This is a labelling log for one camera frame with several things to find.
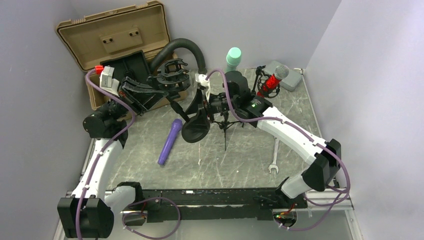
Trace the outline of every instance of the marble surface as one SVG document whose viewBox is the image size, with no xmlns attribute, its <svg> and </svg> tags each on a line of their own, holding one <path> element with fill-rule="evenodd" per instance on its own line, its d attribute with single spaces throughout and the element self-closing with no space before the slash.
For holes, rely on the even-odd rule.
<svg viewBox="0 0 424 240">
<path fill-rule="evenodd" d="M 255 69 L 239 71 L 252 87 Z M 211 77 L 211 92 L 217 94 L 223 91 L 222 78 L 214 73 Z M 191 89 L 188 98 L 180 104 L 186 109 L 192 99 Z M 293 92 L 281 88 L 279 95 L 270 101 L 299 126 L 319 135 L 303 82 Z M 137 117 L 134 125 L 129 128 L 125 148 L 113 167 L 108 189 L 124 181 L 140 182 L 144 189 L 276 187 L 286 177 L 294 176 L 306 167 L 297 153 L 280 142 L 277 156 L 279 172 L 269 173 L 274 137 L 249 124 L 242 127 L 241 123 L 227 130 L 226 151 L 224 132 L 217 124 L 211 124 L 209 134 L 196 143 L 185 142 L 180 134 L 166 165 L 160 166 L 157 164 L 159 154 L 172 121 L 178 117 L 170 106 Z M 234 121 L 235 118 L 231 115 L 229 120 Z"/>
</svg>

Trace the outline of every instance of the red microphone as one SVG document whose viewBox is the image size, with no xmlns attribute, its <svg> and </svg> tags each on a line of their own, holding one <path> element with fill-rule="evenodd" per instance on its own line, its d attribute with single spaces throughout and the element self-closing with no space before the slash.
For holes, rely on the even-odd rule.
<svg viewBox="0 0 424 240">
<path fill-rule="evenodd" d="M 257 92 L 257 95 L 264 98 L 264 94 L 270 94 L 274 89 L 277 88 L 281 80 L 285 79 L 289 75 L 289 68 L 285 65 L 279 65 L 275 68 L 275 73 L 270 76 L 265 83 L 262 85 L 261 91 Z"/>
</svg>

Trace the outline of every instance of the mint green microphone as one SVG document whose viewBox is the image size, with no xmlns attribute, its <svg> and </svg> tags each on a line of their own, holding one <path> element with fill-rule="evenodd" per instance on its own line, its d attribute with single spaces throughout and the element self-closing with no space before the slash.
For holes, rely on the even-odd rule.
<svg viewBox="0 0 424 240">
<path fill-rule="evenodd" d="M 235 71 L 242 61 L 242 51 L 238 47 L 232 47 L 226 55 L 225 72 Z"/>
</svg>

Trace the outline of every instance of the case lid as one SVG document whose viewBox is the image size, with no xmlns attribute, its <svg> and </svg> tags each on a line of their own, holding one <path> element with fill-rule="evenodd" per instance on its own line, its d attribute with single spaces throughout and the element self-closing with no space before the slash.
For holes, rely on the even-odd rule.
<svg viewBox="0 0 424 240">
<path fill-rule="evenodd" d="M 56 33 L 83 71 L 140 50 L 149 60 L 170 42 L 164 5 L 157 0 L 63 21 Z"/>
</svg>

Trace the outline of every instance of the silver wrench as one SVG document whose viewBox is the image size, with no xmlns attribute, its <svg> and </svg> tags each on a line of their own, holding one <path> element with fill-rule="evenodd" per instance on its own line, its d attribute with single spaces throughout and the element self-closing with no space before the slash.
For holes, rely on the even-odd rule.
<svg viewBox="0 0 424 240">
<path fill-rule="evenodd" d="M 272 163 L 268 166 L 268 171 L 271 173 L 272 169 L 276 170 L 276 173 L 278 174 L 278 166 L 277 166 L 277 154 L 278 154 L 278 145 L 280 143 L 280 140 L 278 138 L 275 138 L 274 142 L 274 152 L 272 154 Z"/>
</svg>

